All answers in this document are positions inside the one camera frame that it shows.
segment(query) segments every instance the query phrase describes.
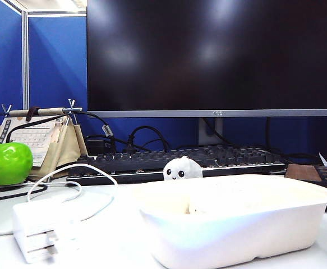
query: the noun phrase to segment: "white plastic container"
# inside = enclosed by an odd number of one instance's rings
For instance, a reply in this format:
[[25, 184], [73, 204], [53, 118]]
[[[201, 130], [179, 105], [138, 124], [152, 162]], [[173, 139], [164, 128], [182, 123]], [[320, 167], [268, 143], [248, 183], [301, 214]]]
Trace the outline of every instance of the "white plastic container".
[[135, 190], [153, 256], [170, 269], [212, 269], [310, 247], [327, 189], [268, 175], [170, 180]]

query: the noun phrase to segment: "white charger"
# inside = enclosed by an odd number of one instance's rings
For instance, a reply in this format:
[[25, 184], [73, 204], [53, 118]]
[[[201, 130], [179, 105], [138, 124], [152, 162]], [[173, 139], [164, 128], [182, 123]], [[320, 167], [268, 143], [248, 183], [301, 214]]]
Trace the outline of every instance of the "white charger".
[[13, 235], [27, 263], [77, 248], [80, 221], [59, 200], [51, 198], [19, 203], [12, 209]]

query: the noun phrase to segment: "apple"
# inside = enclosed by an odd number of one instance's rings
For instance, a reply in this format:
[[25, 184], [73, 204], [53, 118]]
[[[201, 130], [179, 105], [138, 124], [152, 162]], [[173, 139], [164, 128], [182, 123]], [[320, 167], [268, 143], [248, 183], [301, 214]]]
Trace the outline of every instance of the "apple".
[[23, 143], [0, 144], [0, 185], [23, 182], [33, 167], [33, 155]]

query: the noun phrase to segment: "monitor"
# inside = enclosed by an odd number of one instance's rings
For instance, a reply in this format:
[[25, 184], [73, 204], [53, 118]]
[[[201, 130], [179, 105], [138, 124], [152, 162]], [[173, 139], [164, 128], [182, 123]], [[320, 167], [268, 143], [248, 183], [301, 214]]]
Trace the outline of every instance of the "monitor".
[[327, 1], [89, 0], [102, 117], [327, 116]]

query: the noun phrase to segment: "black keyboard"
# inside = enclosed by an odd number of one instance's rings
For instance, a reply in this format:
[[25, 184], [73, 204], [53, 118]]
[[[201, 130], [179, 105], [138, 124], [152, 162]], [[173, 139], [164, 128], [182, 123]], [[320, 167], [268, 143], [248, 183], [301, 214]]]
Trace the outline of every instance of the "black keyboard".
[[[285, 164], [280, 156], [257, 147], [233, 148], [224, 146], [172, 150], [169, 152], [137, 152], [135, 154], [102, 154], [81, 157], [77, 163], [89, 164], [113, 176], [119, 184], [145, 183], [164, 180], [163, 168], [169, 161], [188, 156], [201, 167], [203, 177], [252, 173], [269, 173], [282, 170]], [[71, 168], [67, 181], [81, 185], [107, 185], [112, 182], [96, 171], [83, 166]]]

